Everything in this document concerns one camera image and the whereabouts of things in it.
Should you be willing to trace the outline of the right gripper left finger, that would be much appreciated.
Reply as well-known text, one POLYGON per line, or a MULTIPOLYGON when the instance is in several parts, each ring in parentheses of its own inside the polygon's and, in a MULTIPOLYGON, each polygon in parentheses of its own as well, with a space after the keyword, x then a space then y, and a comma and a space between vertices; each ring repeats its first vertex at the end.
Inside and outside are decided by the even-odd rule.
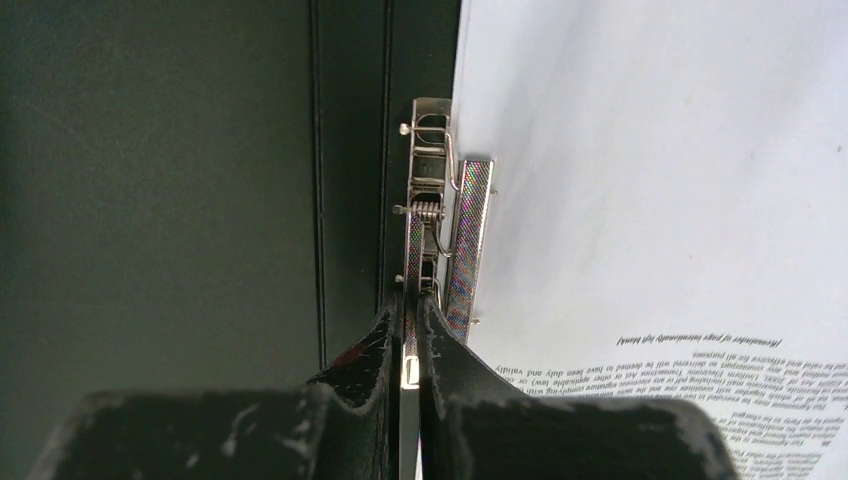
POLYGON ((34 479, 394 479, 399 301, 286 390, 106 391, 49 437, 34 479))

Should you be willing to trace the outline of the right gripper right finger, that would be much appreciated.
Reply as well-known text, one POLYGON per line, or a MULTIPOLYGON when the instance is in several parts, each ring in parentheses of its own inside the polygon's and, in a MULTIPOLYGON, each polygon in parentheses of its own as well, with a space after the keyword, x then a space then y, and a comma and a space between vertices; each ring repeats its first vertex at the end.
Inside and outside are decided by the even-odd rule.
POLYGON ((531 397, 416 313, 426 479, 735 479, 717 427, 681 400, 531 397))

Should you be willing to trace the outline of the teal black file folder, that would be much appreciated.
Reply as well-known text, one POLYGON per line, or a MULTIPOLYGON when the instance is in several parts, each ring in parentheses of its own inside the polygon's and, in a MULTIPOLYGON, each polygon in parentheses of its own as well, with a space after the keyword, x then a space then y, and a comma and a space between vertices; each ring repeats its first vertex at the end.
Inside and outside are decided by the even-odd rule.
POLYGON ((402 267, 456 1, 1 5, 1 475, 103 390, 285 389, 402 267))

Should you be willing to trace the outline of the printed paper sheet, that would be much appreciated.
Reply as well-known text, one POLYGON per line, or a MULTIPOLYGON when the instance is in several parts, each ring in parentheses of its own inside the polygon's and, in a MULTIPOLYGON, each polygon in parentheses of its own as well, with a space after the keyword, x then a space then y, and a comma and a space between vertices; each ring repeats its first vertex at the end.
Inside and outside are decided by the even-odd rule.
POLYGON ((494 159, 470 348, 534 396, 667 397, 745 479, 847 475, 847 5, 466 1, 494 159))

